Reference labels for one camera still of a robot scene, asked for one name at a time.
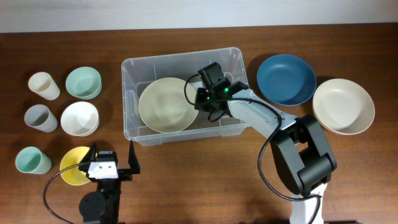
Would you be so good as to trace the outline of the yellow bowl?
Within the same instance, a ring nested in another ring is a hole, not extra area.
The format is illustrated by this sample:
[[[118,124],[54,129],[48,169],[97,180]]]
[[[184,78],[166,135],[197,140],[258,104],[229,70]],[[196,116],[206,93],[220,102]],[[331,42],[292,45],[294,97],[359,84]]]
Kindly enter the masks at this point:
[[[79,146],[68,151],[61,160],[60,170],[66,169],[75,164],[79,164],[89,151],[89,147]],[[62,179],[70,185],[84,185],[90,180],[86,177],[86,173],[74,167],[61,173]]]

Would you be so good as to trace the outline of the clear plastic storage container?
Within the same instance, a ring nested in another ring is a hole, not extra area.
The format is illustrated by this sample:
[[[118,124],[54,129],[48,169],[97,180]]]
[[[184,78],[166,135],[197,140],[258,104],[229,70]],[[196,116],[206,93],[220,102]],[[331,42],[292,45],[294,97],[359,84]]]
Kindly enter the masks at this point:
[[[123,87],[124,136],[141,146],[167,142],[241,134],[248,124],[227,115],[211,123],[208,114],[200,111],[194,122],[183,131],[159,133],[149,128],[139,114],[139,98],[152,82],[166,77],[187,80],[213,62],[221,65],[230,82],[248,84],[242,52],[236,47],[171,55],[128,58],[121,64]]]

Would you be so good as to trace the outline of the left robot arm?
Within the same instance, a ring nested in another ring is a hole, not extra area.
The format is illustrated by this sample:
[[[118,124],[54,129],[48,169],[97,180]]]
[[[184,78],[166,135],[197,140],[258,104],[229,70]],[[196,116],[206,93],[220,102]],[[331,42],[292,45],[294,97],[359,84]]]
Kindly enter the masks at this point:
[[[84,223],[117,223],[121,183],[132,180],[140,174],[141,168],[134,150],[134,142],[129,144],[128,164],[130,168],[119,169],[115,151],[97,151],[93,143],[80,161],[78,170],[97,184],[94,192],[87,193],[80,201],[79,211]]]

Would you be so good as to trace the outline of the white bowl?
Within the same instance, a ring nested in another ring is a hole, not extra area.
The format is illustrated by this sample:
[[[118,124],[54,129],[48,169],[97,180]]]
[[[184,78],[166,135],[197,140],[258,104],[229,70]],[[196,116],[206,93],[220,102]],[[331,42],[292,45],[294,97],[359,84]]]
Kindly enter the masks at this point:
[[[93,134],[100,123],[97,108],[89,102],[78,101],[68,106],[61,116],[62,129],[71,136],[85,137]]]

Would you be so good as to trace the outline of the dark blue plate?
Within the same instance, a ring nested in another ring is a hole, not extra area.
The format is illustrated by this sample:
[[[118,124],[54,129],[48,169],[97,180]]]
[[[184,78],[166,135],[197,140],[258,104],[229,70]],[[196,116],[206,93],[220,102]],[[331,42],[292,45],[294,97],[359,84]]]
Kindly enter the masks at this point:
[[[257,71],[257,85],[267,100],[281,106],[297,106],[315,93],[313,68],[300,57],[278,54],[267,58]]]

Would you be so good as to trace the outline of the cream plate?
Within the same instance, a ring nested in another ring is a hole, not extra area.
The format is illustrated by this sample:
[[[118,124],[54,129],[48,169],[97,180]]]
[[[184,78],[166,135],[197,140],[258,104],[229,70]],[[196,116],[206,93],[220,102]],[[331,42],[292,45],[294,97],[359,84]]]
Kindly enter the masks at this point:
[[[369,93],[359,84],[342,78],[322,83],[314,93],[312,108],[324,128],[341,135],[364,132],[376,115]]]

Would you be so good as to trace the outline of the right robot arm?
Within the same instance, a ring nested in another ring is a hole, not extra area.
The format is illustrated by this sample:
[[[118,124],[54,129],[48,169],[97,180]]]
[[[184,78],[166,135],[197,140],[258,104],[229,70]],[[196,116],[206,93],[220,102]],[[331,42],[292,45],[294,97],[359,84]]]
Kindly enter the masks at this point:
[[[192,102],[196,110],[240,119],[266,138],[257,168],[265,185],[292,203],[289,221],[323,223],[323,195],[337,163],[318,120],[310,114],[299,118],[278,110],[245,83],[231,83],[216,62],[200,69],[197,76],[203,86]],[[291,193],[289,196],[271,186],[264,175],[262,158],[268,147],[279,179]]]

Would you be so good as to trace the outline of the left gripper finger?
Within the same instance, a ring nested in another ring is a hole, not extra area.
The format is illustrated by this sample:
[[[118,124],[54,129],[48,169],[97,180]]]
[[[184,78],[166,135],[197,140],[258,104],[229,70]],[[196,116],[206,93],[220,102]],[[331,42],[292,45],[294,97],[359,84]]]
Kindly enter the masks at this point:
[[[90,149],[88,150],[88,152],[83,157],[83,162],[90,163],[90,162],[94,162],[95,160],[96,160],[96,143],[94,142],[90,146]]]
[[[136,152],[134,149],[134,141],[130,141],[130,144],[129,144],[128,164],[130,166],[131,173],[140,173],[141,172],[141,167],[137,160]]]

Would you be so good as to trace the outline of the pale yellow-cream plate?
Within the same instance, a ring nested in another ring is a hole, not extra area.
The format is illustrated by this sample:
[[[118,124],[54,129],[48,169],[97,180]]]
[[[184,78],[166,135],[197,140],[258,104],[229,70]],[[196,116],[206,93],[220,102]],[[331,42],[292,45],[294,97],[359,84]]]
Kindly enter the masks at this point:
[[[185,80],[167,77],[148,85],[139,98],[139,115],[151,129],[160,133],[182,131],[198,116],[190,104],[196,89]]]

